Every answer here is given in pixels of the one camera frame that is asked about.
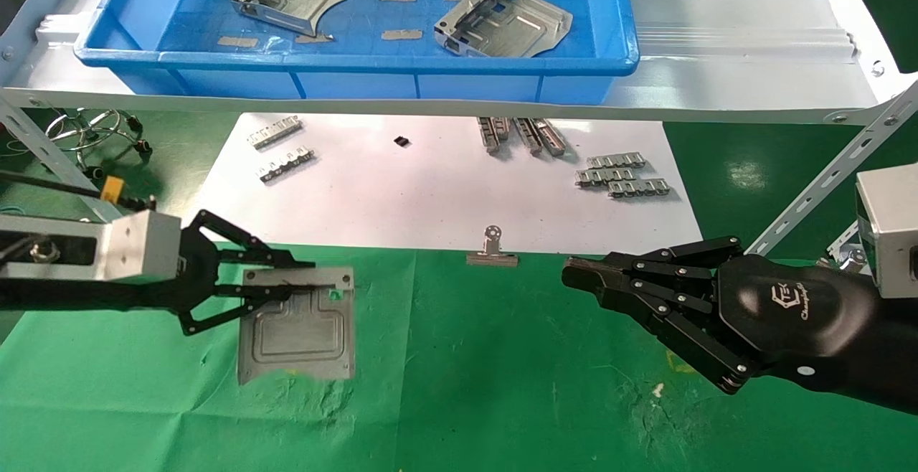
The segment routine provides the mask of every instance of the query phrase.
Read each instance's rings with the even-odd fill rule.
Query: metal connector strip
[[[278,178],[278,176],[310,161],[313,156],[315,156],[315,153],[312,149],[307,149],[306,146],[299,146],[294,151],[290,151],[283,157],[276,159],[276,161],[272,161],[267,167],[259,168],[256,174],[259,180],[267,184],[267,182]]]
[[[646,164],[647,161],[637,151],[587,158],[587,167],[591,169],[614,169],[620,167],[640,169]]]
[[[271,126],[266,126],[252,133],[252,135],[249,135],[249,138],[246,138],[246,141],[248,141],[253,148],[262,149],[286,136],[292,135],[302,128],[303,122],[299,120],[299,117],[297,115],[290,115],[289,117],[285,117],[273,123]]]
[[[518,117],[514,119],[514,123],[517,126],[519,138],[522,138],[522,143],[526,145],[529,152],[533,155],[541,153],[539,132],[536,131],[535,126],[532,125],[531,119]]]
[[[567,144],[564,144],[564,139],[554,129],[554,126],[545,119],[531,119],[531,121],[541,135],[541,141],[548,149],[548,153],[553,157],[564,155],[564,152],[567,151]]]
[[[633,181],[634,173],[630,169],[587,169],[574,173],[574,185],[577,187],[599,187],[611,181]]]

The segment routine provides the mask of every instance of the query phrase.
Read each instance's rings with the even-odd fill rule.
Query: black cable
[[[85,189],[82,187],[77,187],[76,185],[62,184],[62,182],[59,181],[44,180],[43,178],[36,178],[34,176],[21,174],[21,172],[0,170],[0,180],[12,181],[16,182],[16,184],[35,185],[35,187],[50,189],[52,191],[60,191],[62,193],[78,194],[82,195],[83,197],[92,197],[95,199],[102,198],[102,193],[94,189]],[[154,197],[150,197],[150,200],[148,201],[134,197],[119,197],[118,205],[135,212],[140,212],[142,210],[155,210],[155,201],[156,200]]]

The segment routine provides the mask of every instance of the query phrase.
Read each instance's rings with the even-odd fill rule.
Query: metal clip
[[[485,247],[482,252],[468,253],[465,263],[477,266],[516,267],[519,257],[501,253],[501,227],[491,225],[485,229]]]

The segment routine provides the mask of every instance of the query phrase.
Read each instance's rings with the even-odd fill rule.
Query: metal terminal strip
[[[501,148],[501,139],[498,138],[491,117],[478,117],[478,129],[481,131],[481,143],[485,150],[489,153],[498,152]]]
[[[630,169],[587,169],[574,173],[574,185],[577,187],[599,187],[611,181],[632,181],[634,173]]]
[[[591,169],[613,169],[617,167],[630,167],[640,169],[647,164],[639,152],[616,153],[614,155],[604,155],[601,157],[590,157],[587,159],[587,167]]]
[[[669,194],[669,184],[662,178],[639,181],[610,181],[609,197],[649,197],[649,195]]]
[[[271,126],[266,126],[252,133],[252,135],[249,135],[249,138],[246,138],[246,141],[249,141],[249,144],[252,145],[253,148],[261,149],[302,128],[303,122],[299,120],[299,117],[290,115],[289,117],[285,117],[273,123]]]
[[[518,117],[514,119],[514,123],[517,126],[519,138],[522,138],[522,143],[526,145],[529,152],[533,155],[539,154],[541,152],[541,139],[539,138],[539,132],[532,125],[531,119]]]
[[[548,153],[553,157],[564,155],[564,152],[567,151],[567,144],[564,144],[564,139],[554,129],[554,126],[545,119],[531,119],[531,121],[541,135],[541,141],[544,142]]]
[[[267,182],[272,181],[274,178],[278,178],[278,176],[292,171],[300,165],[310,161],[314,155],[315,153],[312,149],[307,149],[305,146],[299,146],[294,149],[294,151],[290,151],[283,157],[272,161],[267,167],[259,168],[256,174],[259,180],[267,184]]]

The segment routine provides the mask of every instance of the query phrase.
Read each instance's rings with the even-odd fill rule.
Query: shelf bracket
[[[881,115],[861,130],[800,195],[747,249],[747,254],[767,255],[797,224],[828,197],[845,178],[858,170],[873,151],[909,120],[918,109],[918,82],[899,94]]]

